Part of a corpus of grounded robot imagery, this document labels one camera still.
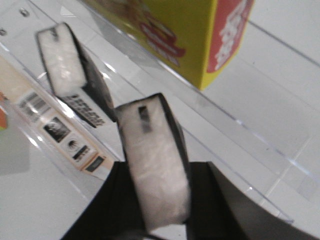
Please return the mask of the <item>right gripper white padded left finger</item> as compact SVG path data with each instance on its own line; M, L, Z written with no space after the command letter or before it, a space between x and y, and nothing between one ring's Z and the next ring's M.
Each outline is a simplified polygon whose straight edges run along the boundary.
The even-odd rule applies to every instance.
M53 94L85 122L116 122L103 74L65 22L36 33Z

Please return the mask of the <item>right gripper white padded right finger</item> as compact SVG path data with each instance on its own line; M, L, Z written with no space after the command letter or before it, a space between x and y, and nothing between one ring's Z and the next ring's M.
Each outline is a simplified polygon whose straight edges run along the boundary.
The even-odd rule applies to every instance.
M190 165L181 125L162 93L116 108L125 161L147 230L184 223Z

